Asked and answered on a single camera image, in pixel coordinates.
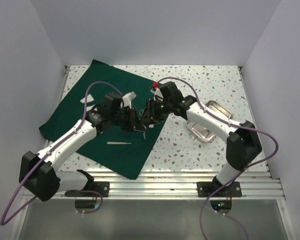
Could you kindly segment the steel surgical scissors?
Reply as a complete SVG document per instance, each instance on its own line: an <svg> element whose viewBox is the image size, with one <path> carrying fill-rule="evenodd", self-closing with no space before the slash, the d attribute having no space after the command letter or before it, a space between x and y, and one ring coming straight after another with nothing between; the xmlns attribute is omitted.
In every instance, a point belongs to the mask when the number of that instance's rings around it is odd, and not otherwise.
<svg viewBox="0 0 300 240"><path fill-rule="evenodd" d="M144 131L143 131L142 135L143 135L143 139L145 140L145 139L146 139L146 130L147 130L147 127L146 127L145 124L143 123L143 115L144 115L144 111L145 111L145 109L141 109L141 110L139 111L139 115L140 115L140 122L141 122L141 124L142 124L142 126L143 126L143 128L144 128Z"/></svg>

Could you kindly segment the steel tweezers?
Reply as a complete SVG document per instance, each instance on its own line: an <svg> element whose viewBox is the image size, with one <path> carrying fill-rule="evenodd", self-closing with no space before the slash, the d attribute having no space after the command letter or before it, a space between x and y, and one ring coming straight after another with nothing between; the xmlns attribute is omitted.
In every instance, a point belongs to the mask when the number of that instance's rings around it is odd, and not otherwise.
<svg viewBox="0 0 300 240"><path fill-rule="evenodd" d="M130 145L131 142L118 142L118 141L108 141L108 145Z"/></svg>

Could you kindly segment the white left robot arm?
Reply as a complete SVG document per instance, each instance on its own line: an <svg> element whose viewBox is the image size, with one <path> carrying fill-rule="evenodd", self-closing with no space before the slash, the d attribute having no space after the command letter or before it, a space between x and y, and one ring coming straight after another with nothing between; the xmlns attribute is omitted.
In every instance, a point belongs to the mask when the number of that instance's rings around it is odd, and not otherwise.
<svg viewBox="0 0 300 240"><path fill-rule="evenodd" d="M58 171L73 153L111 126L119 126L124 132L144 132L146 128L132 105L135 97L134 92L110 92L100 104L86 107L83 118L62 137L37 153L28 151L22 156L19 183L43 202L58 192L77 190L82 196L91 195L93 178L87 172Z"/></svg>

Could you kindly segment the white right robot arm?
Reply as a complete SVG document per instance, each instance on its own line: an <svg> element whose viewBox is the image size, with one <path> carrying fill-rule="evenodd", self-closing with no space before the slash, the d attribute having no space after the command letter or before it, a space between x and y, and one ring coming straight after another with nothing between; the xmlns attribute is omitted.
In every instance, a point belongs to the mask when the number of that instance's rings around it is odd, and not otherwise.
<svg viewBox="0 0 300 240"><path fill-rule="evenodd" d="M212 131L226 144L226 163L212 180L217 196L225 196L231 190L233 178L244 171L262 152L255 126L250 121L240 123L213 112L204 105L198 95L183 96L176 84L154 82L150 88L154 94L146 101L141 122L144 125L162 123L169 114L199 124Z"/></svg>

